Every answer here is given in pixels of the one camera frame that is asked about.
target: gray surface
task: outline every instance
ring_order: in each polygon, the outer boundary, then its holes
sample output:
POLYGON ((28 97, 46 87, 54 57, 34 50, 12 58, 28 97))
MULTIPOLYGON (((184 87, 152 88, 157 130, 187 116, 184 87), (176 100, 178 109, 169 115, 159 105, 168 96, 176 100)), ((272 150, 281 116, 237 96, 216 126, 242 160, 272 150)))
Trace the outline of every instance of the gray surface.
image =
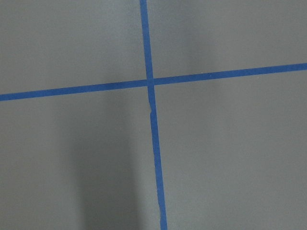
POLYGON ((0 110, 0 229, 159 229, 146 88, 0 110))
POLYGON ((307 72, 156 87, 169 230, 307 227, 307 72))
POLYGON ((0 93, 146 78, 138 0, 1 0, 0 21, 0 93))
POLYGON ((307 62, 305 0, 148 1, 155 77, 307 62))

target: tape line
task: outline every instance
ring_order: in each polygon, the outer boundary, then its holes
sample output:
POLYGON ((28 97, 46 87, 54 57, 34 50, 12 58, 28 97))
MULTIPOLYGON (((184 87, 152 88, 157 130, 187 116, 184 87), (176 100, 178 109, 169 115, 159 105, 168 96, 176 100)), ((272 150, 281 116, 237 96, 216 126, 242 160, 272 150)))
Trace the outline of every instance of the tape line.
POLYGON ((159 143, 159 131, 158 131, 157 111, 156 111, 155 93, 154 93, 153 64, 152 64, 152 54, 151 54, 151 47, 150 47, 150 36, 149 36, 149 25, 148 25, 148 13, 147 13, 146 0, 140 0, 140 8, 141 8, 141 20, 142 20, 142 33, 143 33, 144 57, 145 57, 145 66, 146 66, 148 100, 149 100, 149 104, 151 108, 150 122, 151 122, 151 129, 152 129, 154 167, 155 167, 155 178, 156 178, 156 185, 157 185, 158 204, 160 208, 160 228, 161 230, 167 230, 163 174, 162 174, 160 143, 159 143))
POLYGON ((222 78, 234 78, 243 76, 252 76, 260 74, 270 74, 270 73, 282 73, 290 71, 300 71, 307 70, 307 63, 293 64, 293 65, 283 65, 283 66, 271 66, 271 67, 261 67, 253 69, 238 69, 230 71, 221 71, 213 73, 201 73, 192 75, 183 75, 176 77, 166 77, 166 78, 155 78, 155 85, 173 84, 189 81, 203 81, 212 79, 222 79, 222 78))
POLYGON ((98 85, 85 85, 85 86, 76 86, 76 87, 68 87, 60 89, 51 89, 51 90, 38 90, 38 91, 29 91, 29 92, 1 94, 0 101, 18 100, 18 99, 34 98, 34 97, 48 97, 48 96, 65 95, 65 94, 82 93, 82 92, 127 89, 127 88, 135 88, 142 86, 147 86, 146 80, 132 80, 132 81, 98 84, 98 85))

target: blue painter's tape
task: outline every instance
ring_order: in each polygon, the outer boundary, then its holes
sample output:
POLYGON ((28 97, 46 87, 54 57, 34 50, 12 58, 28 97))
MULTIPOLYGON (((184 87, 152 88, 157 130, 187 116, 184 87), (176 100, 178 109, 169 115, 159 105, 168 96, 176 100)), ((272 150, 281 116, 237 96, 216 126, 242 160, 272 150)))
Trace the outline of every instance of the blue painter's tape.
POLYGON ((213 73, 201 73, 176 77, 156 78, 154 79, 155 85, 173 84, 189 81, 203 81, 221 78, 234 78, 251 75, 269 74, 269 73, 282 73, 290 71, 307 70, 307 63, 262 67, 253 69, 239 69, 231 71, 213 72, 213 73))
POLYGON ((117 89, 135 88, 142 86, 147 86, 147 80, 132 80, 132 81, 124 81, 116 83, 85 85, 85 86, 76 86, 76 87, 68 87, 60 89, 51 89, 51 90, 38 90, 30 92, 0 94, 0 101, 18 100, 18 99, 34 98, 34 97, 48 97, 48 96, 65 95, 65 94, 82 93, 82 92, 117 90, 117 89))
POLYGON ((164 186, 163 186, 163 173, 162 173, 162 165, 161 165, 159 131, 158 131, 157 111, 156 111, 155 93, 154 93, 154 81, 153 81, 154 74, 153 74, 152 54, 151 54, 151 47, 150 47, 149 24, 148 24, 148 13, 147 13, 146 0, 140 0, 140 7, 141 7, 141 20, 142 20, 142 33, 143 33, 144 57, 145 57, 145 66, 146 66, 148 100, 149 100, 149 104, 151 108, 150 122, 151 122, 151 129, 152 129, 154 167, 155 167, 155 178, 156 178, 156 184, 157 184, 158 204, 160 208, 160 227, 161 227, 161 230, 167 230, 165 196, 164 196, 164 186))

